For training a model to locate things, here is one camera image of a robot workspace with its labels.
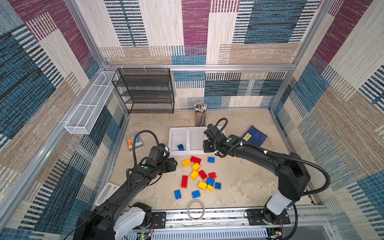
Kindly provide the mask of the long red brick top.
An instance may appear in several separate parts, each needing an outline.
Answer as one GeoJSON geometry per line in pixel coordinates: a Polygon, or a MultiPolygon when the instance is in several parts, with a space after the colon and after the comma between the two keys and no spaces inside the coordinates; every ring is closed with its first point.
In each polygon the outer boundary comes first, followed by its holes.
{"type": "Polygon", "coordinates": [[[192,157],[190,158],[190,161],[191,161],[191,163],[199,164],[199,165],[200,165],[202,159],[192,156],[192,157]]]}

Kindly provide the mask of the long red brick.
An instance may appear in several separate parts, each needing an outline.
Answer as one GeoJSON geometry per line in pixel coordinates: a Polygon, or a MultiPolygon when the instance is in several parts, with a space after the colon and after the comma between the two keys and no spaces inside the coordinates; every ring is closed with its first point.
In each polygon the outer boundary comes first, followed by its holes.
{"type": "Polygon", "coordinates": [[[200,165],[202,159],[192,156],[192,157],[190,158],[190,161],[191,161],[191,163],[199,164],[199,165],[200,165]]]}
{"type": "Polygon", "coordinates": [[[182,189],[186,189],[188,187],[188,180],[189,180],[188,176],[186,176],[186,175],[182,176],[182,182],[181,182],[181,188],[182,189]]]}

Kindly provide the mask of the dark blue brick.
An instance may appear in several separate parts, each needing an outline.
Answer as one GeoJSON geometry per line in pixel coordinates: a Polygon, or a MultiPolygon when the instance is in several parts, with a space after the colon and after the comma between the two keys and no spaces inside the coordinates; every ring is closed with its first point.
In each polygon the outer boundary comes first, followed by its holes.
{"type": "Polygon", "coordinates": [[[178,150],[179,150],[179,151],[184,151],[184,150],[185,150],[185,149],[184,149],[184,146],[183,146],[182,144],[178,145],[178,150]]]}

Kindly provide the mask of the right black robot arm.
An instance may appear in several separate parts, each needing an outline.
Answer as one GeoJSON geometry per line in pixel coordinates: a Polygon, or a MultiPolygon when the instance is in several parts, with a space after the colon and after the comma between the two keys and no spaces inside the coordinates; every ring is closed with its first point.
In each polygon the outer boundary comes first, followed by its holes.
{"type": "Polygon", "coordinates": [[[222,131],[228,124],[227,118],[221,118],[216,124],[209,124],[204,131],[207,138],[203,141],[205,153],[214,153],[217,157],[245,159],[273,173],[278,177],[278,190],[270,197],[262,209],[262,218],[267,225],[275,224],[283,211],[294,206],[301,197],[325,191],[331,184],[331,177],[325,169],[312,162],[305,161],[296,153],[288,155],[276,153],[236,136],[226,137],[222,131]],[[310,166],[325,177],[325,183],[318,189],[306,191],[311,175],[306,166],[310,166]]]}

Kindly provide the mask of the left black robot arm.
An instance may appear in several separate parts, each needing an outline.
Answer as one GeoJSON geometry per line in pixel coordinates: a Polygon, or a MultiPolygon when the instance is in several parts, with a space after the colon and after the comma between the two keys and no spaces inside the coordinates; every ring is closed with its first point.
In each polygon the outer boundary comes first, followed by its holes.
{"type": "Polygon", "coordinates": [[[136,203],[125,212],[131,201],[152,180],[164,173],[174,172],[177,162],[169,157],[165,144],[154,146],[145,163],[127,169],[127,180],[94,210],[83,211],[74,230],[74,240],[122,240],[136,227],[147,228],[152,223],[152,208],[136,203]]]}

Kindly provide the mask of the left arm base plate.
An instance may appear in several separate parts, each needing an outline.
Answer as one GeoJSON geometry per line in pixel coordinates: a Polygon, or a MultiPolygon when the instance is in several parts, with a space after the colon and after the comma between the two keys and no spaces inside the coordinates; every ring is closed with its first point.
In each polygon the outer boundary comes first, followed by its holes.
{"type": "Polygon", "coordinates": [[[150,218],[150,225],[147,227],[150,229],[164,229],[166,227],[167,213],[166,212],[152,212],[150,218]]]}

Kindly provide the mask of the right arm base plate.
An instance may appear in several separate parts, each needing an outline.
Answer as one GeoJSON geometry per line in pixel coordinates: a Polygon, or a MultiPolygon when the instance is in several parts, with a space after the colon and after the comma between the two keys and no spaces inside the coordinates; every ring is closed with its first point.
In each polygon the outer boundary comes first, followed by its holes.
{"type": "Polygon", "coordinates": [[[245,217],[250,226],[281,225],[281,223],[289,225],[291,223],[287,210],[283,210],[280,215],[275,215],[268,209],[247,209],[245,217]]]}

